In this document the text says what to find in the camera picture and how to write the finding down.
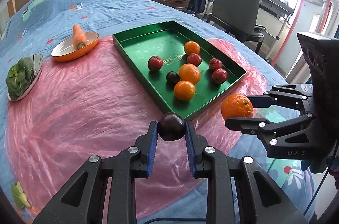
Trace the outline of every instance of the carrot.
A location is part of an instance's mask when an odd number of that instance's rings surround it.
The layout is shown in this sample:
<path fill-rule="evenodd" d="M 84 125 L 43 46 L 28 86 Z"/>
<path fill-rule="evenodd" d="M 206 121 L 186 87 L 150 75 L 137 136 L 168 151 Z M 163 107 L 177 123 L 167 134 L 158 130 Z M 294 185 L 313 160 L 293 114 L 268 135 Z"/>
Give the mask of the carrot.
<path fill-rule="evenodd" d="M 73 25 L 73 47 L 75 50 L 84 48 L 87 45 L 87 37 L 78 24 Z"/>

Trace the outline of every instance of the blue bedsheet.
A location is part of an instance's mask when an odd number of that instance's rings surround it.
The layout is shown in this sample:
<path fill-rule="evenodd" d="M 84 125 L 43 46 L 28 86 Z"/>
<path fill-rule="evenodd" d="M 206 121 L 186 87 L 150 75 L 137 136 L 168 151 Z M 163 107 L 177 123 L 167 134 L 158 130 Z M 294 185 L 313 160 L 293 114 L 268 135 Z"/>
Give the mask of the blue bedsheet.
<path fill-rule="evenodd" d="M 35 53 L 49 57 L 55 45 L 72 34 L 72 24 L 79 24 L 84 31 L 96 31 L 104 37 L 138 26 L 169 20 L 179 22 L 202 37 L 215 37 L 231 42 L 248 62 L 265 76 L 268 89 L 272 85 L 286 83 L 267 62 L 233 37 L 196 17 L 150 0 L 32 0 L 9 20 L 0 43 L 0 185 L 9 200 L 13 201 L 10 183 L 15 181 L 4 150 L 8 103 L 5 78 L 9 68 L 21 57 Z M 279 107 L 258 111 L 259 116 L 274 122 L 291 119 L 298 114 L 297 111 Z M 229 155 L 237 158 L 248 155 L 255 158 L 299 210 L 304 211 L 314 189 L 310 172 L 301 171 L 298 160 L 267 158 L 262 143 L 251 135 L 242 135 Z M 203 218 L 206 216 L 206 193 L 207 182 L 203 181 L 178 201 L 147 219 Z M 310 219 L 313 211 L 310 209 L 306 218 Z M 147 219 L 141 219 L 139 222 L 143 223 Z"/>

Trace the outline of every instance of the trash bin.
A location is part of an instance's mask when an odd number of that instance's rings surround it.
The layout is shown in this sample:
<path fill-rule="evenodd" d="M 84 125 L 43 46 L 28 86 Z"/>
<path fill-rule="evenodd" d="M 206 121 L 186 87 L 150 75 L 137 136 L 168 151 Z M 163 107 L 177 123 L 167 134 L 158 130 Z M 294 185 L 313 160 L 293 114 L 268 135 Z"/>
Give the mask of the trash bin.
<path fill-rule="evenodd" d="M 188 10 L 188 9 L 178 9 L 178 11 L 195 16 L 195 12 Z"/>

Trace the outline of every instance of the leafy green vegetable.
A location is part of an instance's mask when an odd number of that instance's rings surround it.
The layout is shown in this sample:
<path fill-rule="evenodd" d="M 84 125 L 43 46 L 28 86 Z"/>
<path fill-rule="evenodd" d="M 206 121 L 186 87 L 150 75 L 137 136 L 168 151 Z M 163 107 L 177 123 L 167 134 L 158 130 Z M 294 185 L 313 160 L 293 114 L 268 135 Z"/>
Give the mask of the leafy green vegetable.
<path fill-rule="evenodd" d="M 29 57 L 21 58 L 10 68 L 6 77 L 6 84 L 12 100 L 17 99 L 25 92 L 33 77 L 33 61 Z"/>
<path fill-rule="evenodd" d="M 23 193 L 22 187 L 20 182 L 18 181 L 17 184 L 11 184 L 11 191 L 14 203 L 19 209 L 23 207 L 31 208 L 32 206 L 27 201 L 26 195 Z"/>

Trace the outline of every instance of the metal plate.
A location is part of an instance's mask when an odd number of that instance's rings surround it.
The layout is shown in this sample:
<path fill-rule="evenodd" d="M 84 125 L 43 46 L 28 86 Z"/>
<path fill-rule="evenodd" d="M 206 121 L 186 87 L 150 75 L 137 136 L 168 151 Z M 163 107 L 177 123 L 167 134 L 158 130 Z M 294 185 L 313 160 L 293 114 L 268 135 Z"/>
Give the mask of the metal plate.
<path fill-rule="evenodd" d="M 27 96 L 27 94 L 32 90 L 33 86 L 35 85 L 35 83 L 38 81 L 38 78 L 40 76 L 41 70 L 42 70 L 42 63 L 43 63 L 43 56 L 41 54 L 35 54 L 33 56 L 30 56 L 31 60 L 33 61 L 33 72 L 34 72 L 34 78 L 31 81 L 30 85 L 27 87 L 27 89 L 25 90 L 25 92 L 23 92 L 21 94 L 21 96 L 19 96 L 17 99 L 12 100 L 8 90 L 7 90 L 7 98 L 13 102 L 16 102 L 18 100 L 23 99 L 24 97 Z"/>
<path fill-rule="evenodd" d="M 223 52 L 175 21 L 116 33 L 113 40 L 121 56 L 160 110 L 164 113 L 175 112 L 185 120 L 195 118 L 246 74 L 243 68 Z M 193 99 L 184 102 L 174 97 L 173 88 L 166 83 L 166 75 L 169 71 L 178 72 L 186 63 L 184 44 L 190 40 L 199 43 L 201 47 L 202 63 L 198 67 L 201 80 L 195 85 L 196 94 Z M 149 72 L 147 62 L 152 56 L 160 56 L 164 60 L 159 72 Z M 222 85 L 216 85 L 211 80 L 208 62 L 213 57 L 221 60 L 228 72 L 227 80 Z"/>

